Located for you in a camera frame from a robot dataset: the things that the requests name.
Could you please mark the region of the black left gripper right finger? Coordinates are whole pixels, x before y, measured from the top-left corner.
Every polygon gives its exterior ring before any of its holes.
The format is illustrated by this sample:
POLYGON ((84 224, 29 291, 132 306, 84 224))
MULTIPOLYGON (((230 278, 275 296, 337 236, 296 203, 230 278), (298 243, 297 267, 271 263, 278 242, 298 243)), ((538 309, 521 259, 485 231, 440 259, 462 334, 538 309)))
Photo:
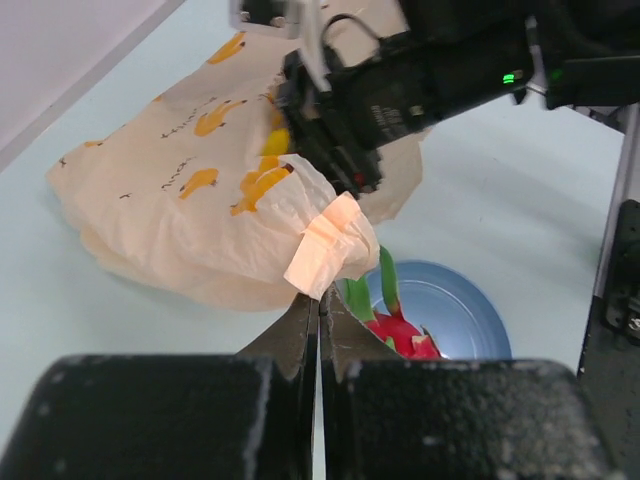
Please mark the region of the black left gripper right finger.
POLYGON ((330 479, 621 479, 574 374, 540 360, 412 361, 328 290, 319 351, 330 479))

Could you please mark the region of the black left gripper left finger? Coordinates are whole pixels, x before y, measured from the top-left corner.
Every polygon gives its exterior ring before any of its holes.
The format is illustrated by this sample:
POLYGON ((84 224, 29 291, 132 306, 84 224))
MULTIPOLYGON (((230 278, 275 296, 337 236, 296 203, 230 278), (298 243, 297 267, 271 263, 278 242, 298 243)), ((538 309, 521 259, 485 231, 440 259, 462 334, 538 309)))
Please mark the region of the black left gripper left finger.
POLYGON ((319 304, 235 354, 81 355, 41 376, 5 479, 309 479, 319 304))

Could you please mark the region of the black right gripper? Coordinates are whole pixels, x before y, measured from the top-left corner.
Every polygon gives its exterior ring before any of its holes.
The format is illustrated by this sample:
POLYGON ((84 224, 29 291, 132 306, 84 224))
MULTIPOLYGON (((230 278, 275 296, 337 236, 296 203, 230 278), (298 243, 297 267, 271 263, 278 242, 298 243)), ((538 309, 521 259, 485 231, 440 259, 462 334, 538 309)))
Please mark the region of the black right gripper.
POLYGON ((427 129, 430 68, 423 49, 388 51, 329 73, 316 88, 298 51, 283 61, 276 106, 294 150, 338 193, 358 198, 383 179, 379 149, 427 129))

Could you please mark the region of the red fake dragon fruit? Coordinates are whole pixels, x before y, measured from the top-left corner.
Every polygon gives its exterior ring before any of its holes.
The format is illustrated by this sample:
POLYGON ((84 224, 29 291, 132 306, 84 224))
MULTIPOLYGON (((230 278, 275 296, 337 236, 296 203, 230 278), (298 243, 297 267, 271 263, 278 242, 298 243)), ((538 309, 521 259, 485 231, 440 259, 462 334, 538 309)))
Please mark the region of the red fake dragon fruit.
POLYGON ((387 314, 373 308, 365 277, 345 279, 343 298, 346 305, 364 326, 395 353, 410 360, 444 360, 430 333, 419 331, 404 316, 397 271, 393 257, 384 247, 379 248, 381 289, 387 314))

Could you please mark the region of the translucent orange plastic bag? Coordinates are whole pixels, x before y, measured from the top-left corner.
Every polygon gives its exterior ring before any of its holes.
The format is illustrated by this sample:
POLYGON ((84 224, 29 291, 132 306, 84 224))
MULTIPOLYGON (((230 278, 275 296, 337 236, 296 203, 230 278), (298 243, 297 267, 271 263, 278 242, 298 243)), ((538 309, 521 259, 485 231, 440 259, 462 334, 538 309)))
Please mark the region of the translucent orange plastic bag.
POLYGON ((289 147, 262 156, 296 42, 239 32, 107 138, 47 175, 98 263, 212 306, 266 311, 378 262, 375 224, 422 179, 420 135, 385 146, 378 190, 337 193, 289 147))

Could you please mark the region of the yellow fake lemon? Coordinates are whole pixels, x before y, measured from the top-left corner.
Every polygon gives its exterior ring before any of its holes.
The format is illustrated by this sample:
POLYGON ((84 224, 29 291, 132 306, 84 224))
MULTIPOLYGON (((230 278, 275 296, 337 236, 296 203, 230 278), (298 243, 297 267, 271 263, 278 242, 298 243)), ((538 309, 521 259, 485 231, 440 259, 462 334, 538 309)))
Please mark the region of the yellow fake lemon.
POLYGON ((290 133, 285 119, 278 111, 270 116, 271 130, 262 147, 261 155, 284 155, 289 152, 290 133))

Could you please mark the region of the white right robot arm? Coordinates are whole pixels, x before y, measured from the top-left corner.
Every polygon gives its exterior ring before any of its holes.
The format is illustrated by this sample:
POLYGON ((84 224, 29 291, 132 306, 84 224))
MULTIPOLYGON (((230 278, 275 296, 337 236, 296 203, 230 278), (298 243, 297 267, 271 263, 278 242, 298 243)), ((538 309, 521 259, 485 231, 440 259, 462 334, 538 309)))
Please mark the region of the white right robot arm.
POLYGON ((504 95, 521 103, 536 70, 548 109, 639 99, 635 1, 402 1, 405 28, 363 32, 373 52, 346 65, 325 31, 319 57, 286 55, 275 97, 295 151, 337 193, 375 191, 379 149, 504 95))

